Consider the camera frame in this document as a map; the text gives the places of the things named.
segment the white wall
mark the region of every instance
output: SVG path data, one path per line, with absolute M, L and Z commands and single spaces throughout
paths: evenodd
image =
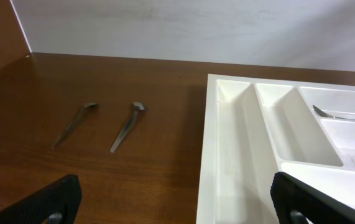
M 355 71 L 355 0 L 13 0 L 33 52 Z

